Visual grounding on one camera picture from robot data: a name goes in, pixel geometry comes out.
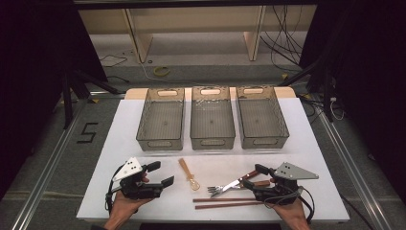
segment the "gray carpet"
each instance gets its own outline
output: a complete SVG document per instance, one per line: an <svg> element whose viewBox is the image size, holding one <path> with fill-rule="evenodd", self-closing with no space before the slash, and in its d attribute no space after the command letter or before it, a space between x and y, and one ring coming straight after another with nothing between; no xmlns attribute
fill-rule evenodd
<svg viewBox="0 0 406 230"><path fill-rule="evenodd" d="M147 73L152 76L152 67L146 66ZM165 81L182 81L168 84L164 81L149 80L141 67L114 67L105 68L107 76L119 76L130 83L120 79L109 79L110 84L126 90L133 87L159 87L159 86L192 86L198 83L227 84L230 86L242 84L279 83L282 80L282 71L269 66L171 66L170 74ZM100 90L89 84L92 90ZM298 93L304 92L304 84L293 85ZM90 224L76 218L87 184L97 164L104 140L113 121L119 99L100 99L97 103L88 103L65 152L57 165L56 171L42 197L28 229L89 229ZM307 114L312 108L304 104ZM0 229L10 229L18 211L24 203L36 180L39 178L47 159L56 146L64 125L63 105L56 106L56 112L44 129L40 141L37 143L34 155L27 159L20 174L15 179L9 193L0 202ZM369 222L371 219L354 189L349 175L345 171L334 146L317 114L308 118L315 133L317 142L326 159L328 168L334 179L338 191L345 196ZM87 130L96 132L92 143L79 144L78 141L89 140L89 136L81 135L86 123L97 123L89 126ZM406 226L406 208L395 194L395 191L386 180L382 171L368 158L368 148L362 142L356 127L350 119L334 121L352 157L361 169L385 211L394 229ZM312 229L368 229L360 217L346 204L350 213L350 221L340 224L314 222ZM129 222L123 229L138 229L138 225Z"/></svg>

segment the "metal rail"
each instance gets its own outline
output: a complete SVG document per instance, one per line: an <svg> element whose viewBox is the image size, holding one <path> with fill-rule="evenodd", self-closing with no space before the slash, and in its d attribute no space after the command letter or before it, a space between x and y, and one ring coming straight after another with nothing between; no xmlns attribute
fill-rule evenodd
<svg viewBox="0 0 406 230"><path fill-rule="evenodd" d="M38 178L38 181L36 182L33 190L30 192L30 196L27 198L26 202L24 203L24 206L18 213L17 218L15 219L14 224L12 226L12 230L27 229L34 215L36 207L38 206L39 201L41 200L42 195L44 194L44 191L47 188L47 185L51 180L52 175L54 174L54 171L57 167L57 163L59 162L60 157L65 151L65 148L69 142L73 130L75 130L81 111L86 106L86 103L87 100L79 100L71 125L69 125L66 129L63 130L56 144L56 147L54 148L53 153L51 154L44 170L42 171L41 176Z"/></svg>
<svg viewBox="0 0 406 230"><path fill-rule="evenodd" d="M312 97L315 100L320 100L317 95L313 95ZM325 127L327 134L331 139L331 142L333 143L338 155L340 156L340 159L343 162L344 167L346 168L356 191L361 197L361 200L363 201L375 228L382 230L393 229L388 219L385 217L382 207L376 200L372 190L368 186L367 182L362 176L362 173L359 171L354 160L352 159L349 150L341 139L341 136L335 128L334 124L328 120L324 113L321 114L320 117L323 126Z"/></svg>

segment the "floor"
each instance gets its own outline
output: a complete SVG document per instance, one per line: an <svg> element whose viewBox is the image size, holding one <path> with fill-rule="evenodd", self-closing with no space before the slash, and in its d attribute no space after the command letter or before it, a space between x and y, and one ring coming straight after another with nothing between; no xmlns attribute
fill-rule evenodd
<svg viewBox="0 0 406 230"><path fill-rule="evenodd" d="M267 34L262 36L264 40L268 39ZM258 59L249 61L241 33L157 34L143 66L136 63L128 36L92 35L91 38L106 75L110 77L109 84L122 90L168 84L191 86L208 81L229 85L279 83L283 77L292 76L298 70L284 57L273 56L263 41L259 46ZM305 33L296 32L295 39L303 44ZM281 70L277 65L289 70ZM168 66L170 75L154 77L155 66ZM306 94L307 79L291 85L296 94ZM63 129L63 104L56 105L33 156L27 159L0 202L0 229L22 229L18 228L23 225L21 222L25 224L25 229L90 229L90 223L77 219L76 212L99 159L115 109L123 96L98 94L101 89L92 84L88 87L94 92L92 100L74 100L78 116L71 128ZM320 95L313 94L311 97L318 100ZM303 103L303 107L337 189L352 205L343 200L350 215L348 222L313 222L312 229L370 229L361 217L373 229L404 229L406 207L369 157L368 148L351 118L344 116L341 119L342 111L337 110L337 117L331 124L325 121L324 114L317 107L309 103ZM87 138L81 133L89 123L97 123L86 129L97 135L92 143L80 144L80 140ZM351 172L351 164L355 166L355 172ZM43 188L43 191L36 203L28 203L30 195L35 194L38 188ZM29 211L27 204L32 205ZM138 224L129 222L123 229L138 229Z"/></svg>

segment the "black curtain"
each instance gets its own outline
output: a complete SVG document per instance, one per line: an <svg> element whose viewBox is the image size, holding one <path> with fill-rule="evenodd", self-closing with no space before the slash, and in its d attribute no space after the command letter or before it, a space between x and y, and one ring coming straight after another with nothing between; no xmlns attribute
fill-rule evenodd
<svg viewBox="0 0 406 230"><path fill-rule="evenodd" d="M60 99L61 77L80 70L107 79L74 8L0 1L0 47L2 198Z"/></svg>

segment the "translucent storage bin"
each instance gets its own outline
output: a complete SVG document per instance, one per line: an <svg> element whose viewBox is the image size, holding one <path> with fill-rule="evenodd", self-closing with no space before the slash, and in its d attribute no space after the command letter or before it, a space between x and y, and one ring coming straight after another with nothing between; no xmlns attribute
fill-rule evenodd
<svg viewBox="0 0 406 230"><path fill-rule="evenodd" d="M181 150L184 114L184 88L148 89L137 132L141 149Z"/></svg>
<svg viewBox="0 0 406 230"><path fill-rule="evenodd" d="M236 139L230 89L192 89L191 140L194 150L231 150Z"/></svg>
<svg viewBox="0 0 406 230"><path fill-rule="evenodd" d="M243 149L281 149L289 137L275 89L237 87L237 112Z"/></svg>

